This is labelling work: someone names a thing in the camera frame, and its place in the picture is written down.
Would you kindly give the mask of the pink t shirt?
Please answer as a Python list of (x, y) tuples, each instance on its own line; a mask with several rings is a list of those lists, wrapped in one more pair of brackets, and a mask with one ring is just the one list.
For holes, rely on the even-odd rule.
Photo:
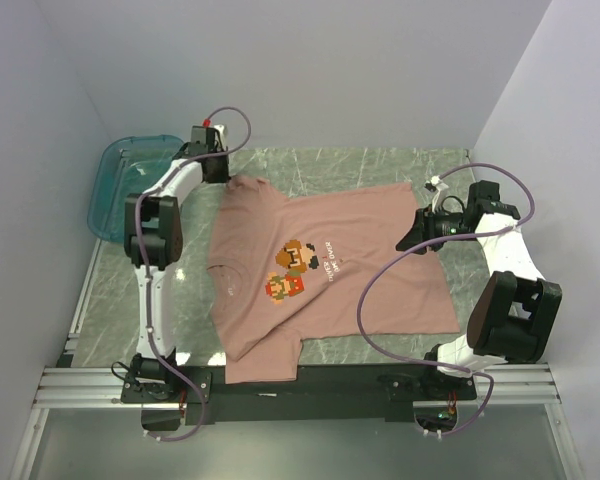
[(417, 206), (407, 183), (290, 198), (233, 177), (207, 267), (228, 383), (295, 379), (308, 339), (457, 333), (436, 254), (396, 257)]

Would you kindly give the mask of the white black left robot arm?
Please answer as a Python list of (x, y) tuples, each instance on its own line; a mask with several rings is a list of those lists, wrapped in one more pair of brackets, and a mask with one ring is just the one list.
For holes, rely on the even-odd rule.
[(180, 207), (203, 183), (229, 180), (226, 127), (209, 119), (191, 137), (166, 172), (125, 200), (123, 247), (134, 267), (139, 292), (136, 354), (126, 368), (121, 400), (168, 402), (187, 397), (177, 373), (171, 320), (171, 284), (183, 251)]

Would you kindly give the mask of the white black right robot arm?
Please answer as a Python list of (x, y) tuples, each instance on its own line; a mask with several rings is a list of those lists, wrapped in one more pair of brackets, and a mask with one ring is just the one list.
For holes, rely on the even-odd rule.
[(411, 229), (396, 249), (422, 255), (441, 249), (443, 244), (434, 244), (434, 239), (475, 240), (490, 274), (466, 333), (435, 347), (437, 364), (419, 374), (422, 393), (440, 399), (453, 388), (454, 377), (468, 378), (508, 361), (536, 362), (544, 353), (562, 290), (534, 265), (519, 228), (518, 208), (500, 200), (497, 183), (471, 184), (458, 212), (444, 207), (448, 186), (439, 177), (432, 177), (426, 188), (434, 193), (432, 202), (416, 211)]

